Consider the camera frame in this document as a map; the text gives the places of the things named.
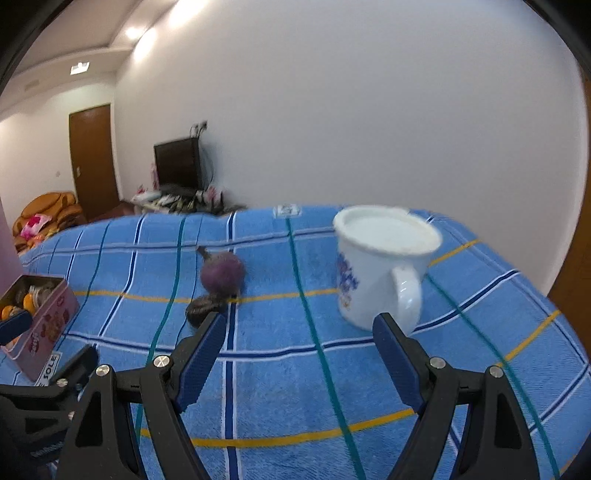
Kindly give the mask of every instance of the silver bolt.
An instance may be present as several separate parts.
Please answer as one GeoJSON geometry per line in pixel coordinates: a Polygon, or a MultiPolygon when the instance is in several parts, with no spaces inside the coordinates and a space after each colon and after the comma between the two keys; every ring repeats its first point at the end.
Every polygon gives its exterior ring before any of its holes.
{"type": "Polygon", "coordinates": [[[504,375],[503,370],[500,369],[499,367],[497,367],[496,365],[493,365],[492,367],[490,367],[488,369],[488,371],[495,378],[500,378],[500,377],[502,377],[504,375]]]}
{"type": "Polygon", "coordinates": [[[443,358],[440,358],[438,356],[434,356],[433,358],[431,358],[429,360],[429,365],[431,365],[433,368],[437,368],[442,369],[443,367],[446,366],[445,360],[443,358]]]}
{"type": "Polygon", "coordinates": [[[96,367],[96,374],[99,377],[104,377],[110,370],[109,365],[99,365],[96,367]]]}
{"type": "Polygon", "coordinates": [[[170,363],[170,358],[167,355],[159,355],[154,359],[154,366],[158,368],[166,367],[170,363]]]}

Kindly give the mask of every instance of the television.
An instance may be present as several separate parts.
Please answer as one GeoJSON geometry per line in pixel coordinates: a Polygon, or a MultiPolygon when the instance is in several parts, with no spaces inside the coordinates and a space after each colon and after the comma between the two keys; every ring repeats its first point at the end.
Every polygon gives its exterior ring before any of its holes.
{"type": "Polygon", "coordinates": [[[203,190],[197,137],[154,145],[154,158],[160,186],[176,185],[203,190]]]}

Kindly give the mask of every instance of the brown furniture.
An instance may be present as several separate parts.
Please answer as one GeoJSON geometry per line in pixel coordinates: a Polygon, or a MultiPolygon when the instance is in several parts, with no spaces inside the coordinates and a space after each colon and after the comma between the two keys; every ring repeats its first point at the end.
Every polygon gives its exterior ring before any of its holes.
{"type": "Polygon", "coordinates": [[[51,217],[51,222],[39,232],[41,235],[46,235],[50,230],[59,231],[73,225],[86,223],[82,207],[72,192],[50,192],[41,195],[23,209],[21,216],[12,226],[14,246],[18,252],[28,246],[27,241],[21,237],[22,228],[27,224],[29,218],[38,213],[51,217]]]}

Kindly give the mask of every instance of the blue checkered blanket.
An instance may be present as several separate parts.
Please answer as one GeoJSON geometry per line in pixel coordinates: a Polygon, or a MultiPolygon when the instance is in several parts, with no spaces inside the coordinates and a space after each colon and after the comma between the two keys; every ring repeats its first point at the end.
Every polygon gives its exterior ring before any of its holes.
{"type": "MultiPolygon", "coordinates": [[[[245,286],[229,305],[226,342],[203,392],[183,414],[210,475],[381,480],[415,415],[401,402],[371,335],[338,312],[337,211],[304,207],[290,219],[270,209],[225,218],[125,217],[65,231],[22,261],[28,272],[65,276],[79,299],[80,311],[57,345],[61,361],[94,343],[101,362],[122,370],[143,366],[151,351],[170,353],[192,334],[184,309],[205,293],[195,246],[232,249],[246,265],[245,286]]],[[[509,363],[541,479],[549,480],[591,431],[584,349],[551,302],[470,230],[444,216],[416,214],[444,242],[423,284],[413,337],[456,368],[509,363]]],[[[0,382],[28,384],[11,361],[0,362],[0,382]]],[[[437,479],[449,477],[465,415],[458,407],[437,479]]],[[[138,417],[146,470],[160,479],[146,421],[138,417]]]]}

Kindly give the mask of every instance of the floral pattern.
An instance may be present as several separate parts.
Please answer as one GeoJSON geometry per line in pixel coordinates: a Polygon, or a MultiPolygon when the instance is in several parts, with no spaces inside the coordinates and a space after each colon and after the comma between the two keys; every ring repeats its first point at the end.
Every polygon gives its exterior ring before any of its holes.
{"type": "Polygon", "coordinates": [[[339,253],[337,260],[337,273],[339,275],[339,301],[341,305],[349,310],[351,304],[350,292],[357,290],[359,280],[353,273],[353,268],[342,253],[339,253]]]}

